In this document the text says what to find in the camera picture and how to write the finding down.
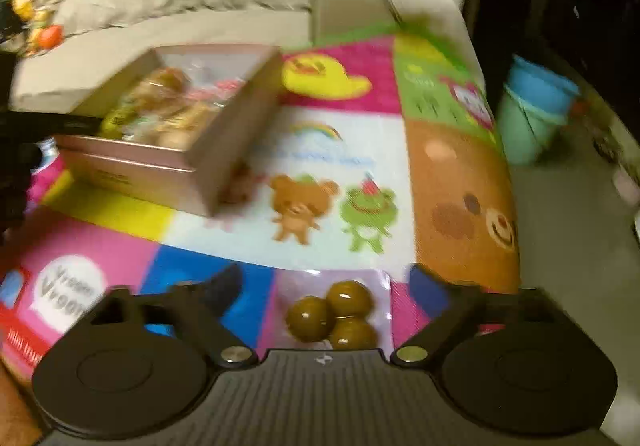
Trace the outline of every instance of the gray floor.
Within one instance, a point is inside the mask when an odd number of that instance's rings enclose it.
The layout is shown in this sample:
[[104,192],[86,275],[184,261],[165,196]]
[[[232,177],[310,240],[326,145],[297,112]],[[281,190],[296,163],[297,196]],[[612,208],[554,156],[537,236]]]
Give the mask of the gray floor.
[[545,288],[607,354],[618,394],[603,430],[640,445],[640,246],[634,210],[587,132],[567,128],[553,157],[511,168],[522,283]]

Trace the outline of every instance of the shiny brown sphere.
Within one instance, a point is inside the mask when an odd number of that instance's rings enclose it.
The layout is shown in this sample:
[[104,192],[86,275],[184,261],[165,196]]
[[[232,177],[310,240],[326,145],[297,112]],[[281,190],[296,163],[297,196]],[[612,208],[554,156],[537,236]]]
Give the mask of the shiny brown sphere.
[[359,316],[366,318],[373,309],[371,292],[360,282],[336,282],[326,293],[326,300],[338,318]]
[[305,296],[289,307],[285,321],[296,340],[312,343],[329,336],[334,328],[335,315],[324,298]]
[[378,333],[362,318],[339,318],[329,336],[334,350],[367,350],[378,347]]

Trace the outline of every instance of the gray ribbed panel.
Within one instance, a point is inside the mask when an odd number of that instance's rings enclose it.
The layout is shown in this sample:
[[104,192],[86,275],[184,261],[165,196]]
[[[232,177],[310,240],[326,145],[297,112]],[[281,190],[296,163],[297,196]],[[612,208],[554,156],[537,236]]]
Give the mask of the gray ribbed panel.
[[58,432],[42,446],[612,446],[599,431],[547,441],[466,421],[423,372],[376,351],[275,350],[257,368],[220,376],[204,402],[161,432],[101,442]]

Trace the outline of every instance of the beige sofa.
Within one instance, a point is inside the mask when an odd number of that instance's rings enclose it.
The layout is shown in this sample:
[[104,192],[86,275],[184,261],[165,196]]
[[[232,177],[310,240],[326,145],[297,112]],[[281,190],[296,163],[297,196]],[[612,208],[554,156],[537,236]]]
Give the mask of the beige sofa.
[[256,42],[294,48],[371,24],[415,18],[449,38],[482,83],[453,0],[67,0],[56,23],[65,33],[79,34],[22,62],[12,104],[15,110],[71,112],[151,46]]

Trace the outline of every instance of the open box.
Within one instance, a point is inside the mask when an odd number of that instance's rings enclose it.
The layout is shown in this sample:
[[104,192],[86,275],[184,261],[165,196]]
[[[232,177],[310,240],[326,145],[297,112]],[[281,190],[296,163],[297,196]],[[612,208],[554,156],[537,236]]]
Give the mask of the open box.
[[104,118],[124,93],[159,67],[181,68],[196,86],[235,78],[244,84],[186,150],[92,136],[57,136],[56,142],[76,179],[209,216],[235,166],[277,108],[282,57],[277,48],[258,44],[153,48],[107,80],[72,114]]

